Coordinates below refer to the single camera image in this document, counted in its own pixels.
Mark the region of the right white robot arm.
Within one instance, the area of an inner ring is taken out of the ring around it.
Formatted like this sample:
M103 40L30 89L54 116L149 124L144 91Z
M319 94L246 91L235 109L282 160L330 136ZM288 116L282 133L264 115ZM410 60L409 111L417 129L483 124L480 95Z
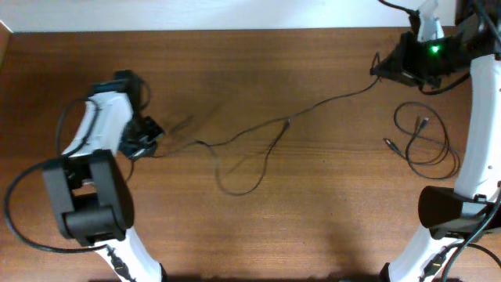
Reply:
M456 33L444 34L436 1L409 11L411 31L401 36L372 75L442 92L444 76L462 71L470 80L472 108L467 147L452 188L427 186L419 198L420 225L381 281L446 280L467 247L500 229L500 4L459 1Z

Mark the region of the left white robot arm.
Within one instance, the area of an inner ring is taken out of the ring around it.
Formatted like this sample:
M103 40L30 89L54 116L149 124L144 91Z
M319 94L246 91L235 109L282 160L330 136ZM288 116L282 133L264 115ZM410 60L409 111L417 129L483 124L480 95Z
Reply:
M137 234L132 195L115 160L151 157L164 130L142 114L145 82L131 70L93 85L79 129L43 169L60 233L98 253L122 281L166 281Z

